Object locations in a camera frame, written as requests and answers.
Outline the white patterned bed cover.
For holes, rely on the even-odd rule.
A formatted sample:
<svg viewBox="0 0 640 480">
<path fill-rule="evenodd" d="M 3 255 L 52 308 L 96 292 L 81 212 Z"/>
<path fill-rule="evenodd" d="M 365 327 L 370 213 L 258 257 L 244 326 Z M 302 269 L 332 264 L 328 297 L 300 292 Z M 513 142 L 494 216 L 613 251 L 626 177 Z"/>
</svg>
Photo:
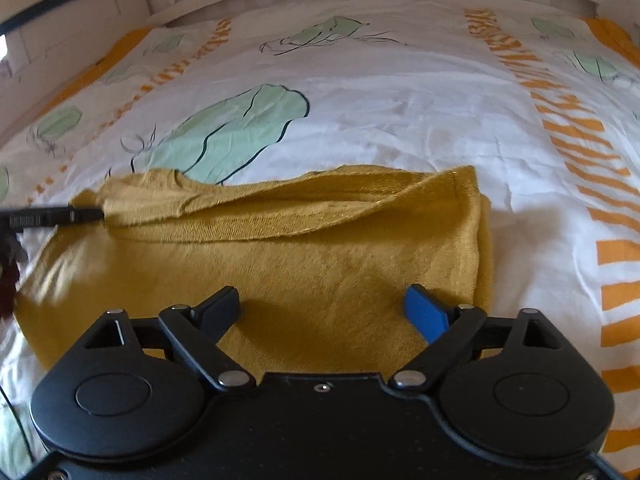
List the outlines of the white patterned bed cover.
<svg viewBox="0 0 640 480">
<path fill-rule="evenodd" d="M 27 254 L 1 318 L 2 477 L 637 478 L 639 52 L 611 22 L 316 0 L 137 30 L 2 148 L 1 210 L 100 208 L 75 198 L 152 170 L 345 166 L 475 170 L 494 270 L 470 356 L 428 389 L 392 387 L 398 368 L 219 391 L 160 329 L 172 304 L 107 310 L 44 367 L 17 296 L 66 226 L 1 231 Z"/>
</svg>

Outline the mustard yellow knit garment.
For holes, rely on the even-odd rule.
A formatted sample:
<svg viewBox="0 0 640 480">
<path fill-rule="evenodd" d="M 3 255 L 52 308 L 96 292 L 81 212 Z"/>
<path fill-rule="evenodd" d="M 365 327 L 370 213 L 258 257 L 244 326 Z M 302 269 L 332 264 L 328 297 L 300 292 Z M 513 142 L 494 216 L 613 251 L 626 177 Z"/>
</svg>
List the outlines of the mustard yellow knit garment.
<svg viewBox="0 0 640 480">
<path fill-rule="evenodd" d="M 241 315 L 220 346 L 253 375 L 389 375 L 426 346 L 405 317 L 409 286 L 448 306 L 491 304 L 490 203 L 469 166 L 345 166 L 230 186 L 152 170 L 75 204 L 104 221 L 57 230 L 17 296 L 44 367 L 107 310 L 152 318 L 232 286 Z"/>
</svg>

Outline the red knit sleeve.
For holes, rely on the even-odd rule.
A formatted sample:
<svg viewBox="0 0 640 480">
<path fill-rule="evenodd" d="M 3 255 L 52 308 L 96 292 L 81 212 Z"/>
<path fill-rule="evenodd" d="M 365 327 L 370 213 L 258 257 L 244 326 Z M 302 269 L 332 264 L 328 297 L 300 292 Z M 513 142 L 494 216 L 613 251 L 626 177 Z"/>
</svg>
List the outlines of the red knit sleeve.
<svg viewBox="0 0 640 480">
<path fill-rule="evenodd" d="M 10 318 L 14 310 L 17 284 L 20 280 L 18 265 L 27 260 L 25 249 L 14 233 L 1 234 L 0 315 Z"/>
</svg>

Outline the white shelf unit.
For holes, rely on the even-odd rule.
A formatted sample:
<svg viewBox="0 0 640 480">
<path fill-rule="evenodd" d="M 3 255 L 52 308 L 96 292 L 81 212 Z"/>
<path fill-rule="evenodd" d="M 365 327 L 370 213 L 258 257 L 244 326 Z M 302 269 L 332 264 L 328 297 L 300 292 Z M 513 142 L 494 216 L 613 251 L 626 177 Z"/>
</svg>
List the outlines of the white shelf unit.
<svg viewBox="0 0 640 480">
<path fill-rule="evenodd" d="M 44 0 L 1 0 L 3 21 Z M 148 0 L 73 0 L 6 34 L 12 77 L 1 83 L 1 129 L 29 122 L 48 100 L 150 17 Z"/>
</svg>

